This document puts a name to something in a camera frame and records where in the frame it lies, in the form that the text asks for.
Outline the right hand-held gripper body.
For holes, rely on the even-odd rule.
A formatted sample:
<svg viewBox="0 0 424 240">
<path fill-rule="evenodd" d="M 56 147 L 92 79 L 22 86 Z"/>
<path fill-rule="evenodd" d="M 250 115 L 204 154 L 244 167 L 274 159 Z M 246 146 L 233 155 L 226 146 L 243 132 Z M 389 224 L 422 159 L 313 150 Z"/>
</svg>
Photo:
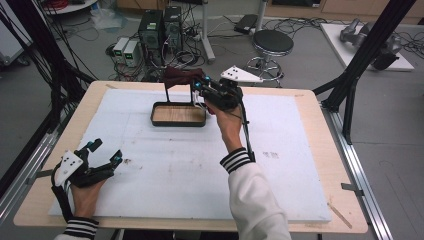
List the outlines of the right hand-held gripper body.
<svg viewBox="0 0 424 240">
<path fill-rule="evenodd" d="M 234 109 L 242 102 L 243 92 L 238 86 L 240 82 L 262 83 L 263 80 L 237 66 L 232 66 L 221 73 L 218 81 L 212 79 L 210 86 L 203 85 L 201 96 L 222 111 Z"/>
</svg>

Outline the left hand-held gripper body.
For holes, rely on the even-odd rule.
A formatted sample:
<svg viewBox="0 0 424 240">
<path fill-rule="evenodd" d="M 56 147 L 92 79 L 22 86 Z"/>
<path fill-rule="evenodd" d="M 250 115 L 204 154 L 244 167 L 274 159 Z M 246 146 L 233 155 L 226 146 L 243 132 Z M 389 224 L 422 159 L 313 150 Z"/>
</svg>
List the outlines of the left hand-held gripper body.
<svg viewBox="0 0 424 240">
<path fill-rule="evenodd" d="M 62 186 L 67 181 L 79 188 L 99 183 L 114 175 L 116 165 L 112 162 L 92 168 L 88 164 L 87 150 L 66 150 L 61 158 L 58 171 L 54 174 L 54 185 Z"/>
</svg>

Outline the red striped bow tie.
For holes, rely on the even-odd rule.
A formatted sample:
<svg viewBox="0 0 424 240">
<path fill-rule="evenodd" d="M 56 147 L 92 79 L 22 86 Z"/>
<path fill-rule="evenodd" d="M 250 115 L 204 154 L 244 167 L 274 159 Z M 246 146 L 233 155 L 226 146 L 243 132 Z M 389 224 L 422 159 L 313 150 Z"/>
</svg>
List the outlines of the red striped bow tie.
<svg viewBox="0 0 424 240">
<path fill-rule="evenodd" d="M 166 103 L 170 106 L 195 107 L 193 96 L 190 96 L 190 101 L 186 103 L 172 102 L 168 90 L 176 85 L 189 85 L 190 89 L 193 89 L 192 85 L 194 81 L 201 80 L 204 76 L 205 74 L 201 68 L 182 70 L 171 66 L 166 67 L 162 77 L 165 87 Z"/>
</svg>

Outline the black rack with wooden base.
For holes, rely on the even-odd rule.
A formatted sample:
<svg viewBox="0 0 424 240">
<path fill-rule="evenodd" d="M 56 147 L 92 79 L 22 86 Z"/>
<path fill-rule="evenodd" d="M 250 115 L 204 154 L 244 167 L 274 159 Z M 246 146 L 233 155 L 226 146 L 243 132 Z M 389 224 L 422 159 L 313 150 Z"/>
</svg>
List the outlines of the black rack with wooden base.
<svg viewBox="0 0 424 240">
<path fill-rule="evenodd" d="M 199 102 L 190 93 L 189 102 L 170 100 L 168 88 L 165 88 L 166 101 L 155 102 L 150 120 L 156 127 L 203 127 L 206 124 L 206 104 Z"/>
</svg>

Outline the person's left hand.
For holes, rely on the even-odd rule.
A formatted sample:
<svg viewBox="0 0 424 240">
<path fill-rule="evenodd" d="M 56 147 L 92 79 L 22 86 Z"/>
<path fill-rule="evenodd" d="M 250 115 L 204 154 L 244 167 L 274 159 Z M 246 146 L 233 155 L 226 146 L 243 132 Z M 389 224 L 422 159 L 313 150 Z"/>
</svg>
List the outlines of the person's left hand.
<svg viewBox="0 0 424 240">
<path fill-rule="evenodd" d="M 92 218 L 94 216 L 99 193 L 104 183 L 105 180 L 85 188 L 71 186 L 75 217 Z"/>
</svg>

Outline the white desk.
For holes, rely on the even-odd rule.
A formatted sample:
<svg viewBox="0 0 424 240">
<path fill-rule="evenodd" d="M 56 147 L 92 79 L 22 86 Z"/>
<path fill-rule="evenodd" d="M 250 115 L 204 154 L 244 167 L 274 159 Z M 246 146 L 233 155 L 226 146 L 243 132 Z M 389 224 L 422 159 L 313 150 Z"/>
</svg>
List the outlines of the white desk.
<svg viewBox="0 0 424 240">
<path fill-rule="evenodd" d="M 212 64 L 216 57 L 213 52 L 212 46 L 208 39 L 208 0 L 201 0 L 202 3 L 202 19 L 201 19 L 201 31 L 200 39 L 206 53 L 207 63 Z M 268 0 L 259 0 L 259 9 L 257 14 L 257 21 L 254 33 L 262 29 L 263 19 L 265 10 L 267 7 Z"/>
</svg>

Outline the white foam mat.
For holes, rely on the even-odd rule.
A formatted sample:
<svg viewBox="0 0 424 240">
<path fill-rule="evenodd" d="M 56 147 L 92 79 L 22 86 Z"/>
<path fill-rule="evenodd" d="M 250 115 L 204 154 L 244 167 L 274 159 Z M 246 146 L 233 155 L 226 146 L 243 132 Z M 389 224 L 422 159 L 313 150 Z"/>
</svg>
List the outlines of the white foam mat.
<svg viewBox="0 0 424 240">
<path fill-rule="evenodd" d="M 186 101 L 187 92 L 169 94 Z M 109 89 L 81 141 L 100 138 L 93 166 L 120 150 L 123 161 L 103 185 L 99 217 L 230 218 L 228 174 L 220 165 L 225 145 L 210 116 L 203 127 L 156 127 L 150 120 L 163 91 Z M 330 211 L 296 100 L 245 94 L 250 144 L 279 205 L 292 223 L 328 222 Z"/>
</svg>

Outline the black computer tower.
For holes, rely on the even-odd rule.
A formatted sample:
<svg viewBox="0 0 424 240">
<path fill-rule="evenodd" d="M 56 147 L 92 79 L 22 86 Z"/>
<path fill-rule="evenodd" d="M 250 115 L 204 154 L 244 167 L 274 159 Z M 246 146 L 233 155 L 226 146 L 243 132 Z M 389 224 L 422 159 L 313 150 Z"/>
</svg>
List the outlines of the black computer tower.
<svg viewBox="0 0 424 240">
<path fill-rule="evenodd" d="M 138 35 L 148 66 L 161 66 L 164 42 L 163 11 L 149 9 L 144 12 L 138 28 Z"/>
<path fill-rule="evenodd" d="M 182 9 L 168 6 L 164 11 L 165 42 L 172 53 L 182 50 Z"/>
</svg>

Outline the black flat box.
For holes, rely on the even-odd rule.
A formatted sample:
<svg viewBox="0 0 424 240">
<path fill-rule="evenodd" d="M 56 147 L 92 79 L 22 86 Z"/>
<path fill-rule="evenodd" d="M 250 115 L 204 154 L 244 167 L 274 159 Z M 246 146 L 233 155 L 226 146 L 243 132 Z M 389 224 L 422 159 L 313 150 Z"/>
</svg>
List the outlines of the black flat box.
<svg viewBox="0 0 424 240">
<path fill-rule="evenodd" d="M 249 34 L 256 27 L 257 16 L 255 14 L 244 15 L 234 26 L 236 32 Z"/>
</svg>

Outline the black round stool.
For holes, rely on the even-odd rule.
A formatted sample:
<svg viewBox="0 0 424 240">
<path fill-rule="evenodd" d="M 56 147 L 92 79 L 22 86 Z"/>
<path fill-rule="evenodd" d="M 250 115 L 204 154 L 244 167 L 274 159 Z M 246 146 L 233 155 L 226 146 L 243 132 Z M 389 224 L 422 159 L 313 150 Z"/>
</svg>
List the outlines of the black round stool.
<svg viewBox="0 0 424 240">
<path fill-rule="evenodd" d="M 263 81 L 276 81 L 280 85 L 284 73 L 275 57 L 290 54 L 294 47 L 293 40 L 280 31 L 263 29 L 253 34 L 252 43 L 258 56 L 250 59 L 245 68 L 256 71 Z"/>
</svg>

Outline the wooden table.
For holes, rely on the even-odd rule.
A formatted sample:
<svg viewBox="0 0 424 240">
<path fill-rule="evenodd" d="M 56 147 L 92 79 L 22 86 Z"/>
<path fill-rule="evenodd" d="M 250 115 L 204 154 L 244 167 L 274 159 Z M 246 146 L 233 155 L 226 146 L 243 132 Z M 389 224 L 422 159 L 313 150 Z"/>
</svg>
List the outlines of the wooden table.
<svg viewBox="0 0 424 240">
<path fill-rule="evenodd" d="M 96 81 L 90 85 L 87 93 L 71 117 L 58 141 L 52 147 L 43 169 L 53 168 L 66 149 L 78 146 L 86 128 L 94 116 L 105 92 L 109 89 L 161 90 L 159 83 Z M 315 166 L 320 177 L 326 206 L 330 210 L 332 220 L 328 223 L 291 223 L 289 230 L 302 233 L 364 233 L 368 229 L 365 217 L 355 194 L 344 190 L 341 185 L 349 181 L 343 166 L 342 158 L 337 150 L 338 140 L 332 136 L 324 118 L 317 98 L 310 90 L 245 87 L 246 94 L 264 94 L 293 96 L 296 100 L 300 117 L 310 144 Z M 63 217 L 50 216 L 48 210 L 53 203 L 54 195 L 50 190 L 48 176 L 34 180 L 28 194 L 17 210 L 13 223 L 24 227 L 64 227 Z M 333 204 L 352 224 L 349 229 L 328 207 Z M 196 220 L 196 219 L 154 219 L 100 217 L 103 228 L 147 228 L 194 231 L 234 231 L 236 225 L 232 220 Z"/>
</svg>

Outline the white platform board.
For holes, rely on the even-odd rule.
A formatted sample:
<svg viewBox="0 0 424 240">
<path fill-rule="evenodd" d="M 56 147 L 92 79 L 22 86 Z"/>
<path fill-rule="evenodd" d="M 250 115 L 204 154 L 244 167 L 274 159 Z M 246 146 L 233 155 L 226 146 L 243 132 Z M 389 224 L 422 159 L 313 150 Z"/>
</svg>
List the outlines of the white platform board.
<svg viewBox="0 0 424 240">
<path fill-rule="evenodd" d="M 346 67 L 351 62 L 357 51 L 357 49 L 350 42 L 344 43 L 339 39 L 340 32 L 346 27 L 346 24 L 321 24 L 321 29 L 326 39 L 331 44 L 332 49 L 335 51 L 344 67 Z M 386 68 L 386 71 L 410 72 L 414 70 L 414 67 L 401 53 L 397 53 L 396 56 L 398 59 L 395 60 L 388 68 Z"/>
</svg>

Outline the round white table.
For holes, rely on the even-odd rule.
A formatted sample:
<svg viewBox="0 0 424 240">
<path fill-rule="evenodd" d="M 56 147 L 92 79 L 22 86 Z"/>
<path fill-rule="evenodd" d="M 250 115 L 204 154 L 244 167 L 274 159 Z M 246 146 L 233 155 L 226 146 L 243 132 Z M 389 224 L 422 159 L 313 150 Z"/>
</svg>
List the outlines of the round white table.
<svg viewBox="0 0 424 240">
<path fill-rule="evenodd" d="M 48 0 L 43 10 L 48 14 L 65 14 L 96 6 L 98 0 Z"/>
</svg>

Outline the thin wooden stick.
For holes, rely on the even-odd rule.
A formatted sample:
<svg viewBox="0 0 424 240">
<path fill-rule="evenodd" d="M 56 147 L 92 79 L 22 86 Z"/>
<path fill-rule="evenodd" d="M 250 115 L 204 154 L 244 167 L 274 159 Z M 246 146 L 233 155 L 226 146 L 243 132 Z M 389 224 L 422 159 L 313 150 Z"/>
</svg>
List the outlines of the thin wooden stick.
<svg viewBox="0 0 424 240">
<path fill-rule="evenodd" d="M 352 224 L 348 219 L 331 203 L 327 203 L 328 207 L 334 212 L 334 214 L 349 228 L 352 229 Z"/>
</svg>

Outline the black metal frame post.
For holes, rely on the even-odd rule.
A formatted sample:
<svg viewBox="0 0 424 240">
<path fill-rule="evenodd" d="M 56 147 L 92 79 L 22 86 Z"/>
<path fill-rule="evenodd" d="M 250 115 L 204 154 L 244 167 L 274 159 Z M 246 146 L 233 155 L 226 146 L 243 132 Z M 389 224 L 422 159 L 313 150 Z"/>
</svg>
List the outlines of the black metal frame post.
<svg viewBox="0 0 424 240">
<path fill-rule="evenodd" d="M 45 22 L 43 12 L 39 12 L 37 1 L 6 0 L 6 3 L 31 38 L 34 48 L 23 41 L 18 34 L 20 28 L 6 13 L 0 11 L 0 20 L 27 52 L 51 89 L 51 111 L 47 122 L 49 129 L 53 130 L 62 124 L 62 112 L 71 114 L 82 100 L 86 93 L 83 83 L 91 84 L 95 78 L 67 61 Z"/>
<path fill-rule="evenodd" d="M 322 101 L 322 106 L 330 112 L 338 113 L 340 104 L 345 102 L 342 136 L 349 145 L 352 144 L 351 126 L 358 81 L 366 68 L 376 58 L 383 43 L 401 23 L 416 1 L 389 0 L 364 43 L 359 47 L 345 70 L 334 80 L 313 90 L 315 95 L 331 90 L 330 95 Z"/>
</svg>

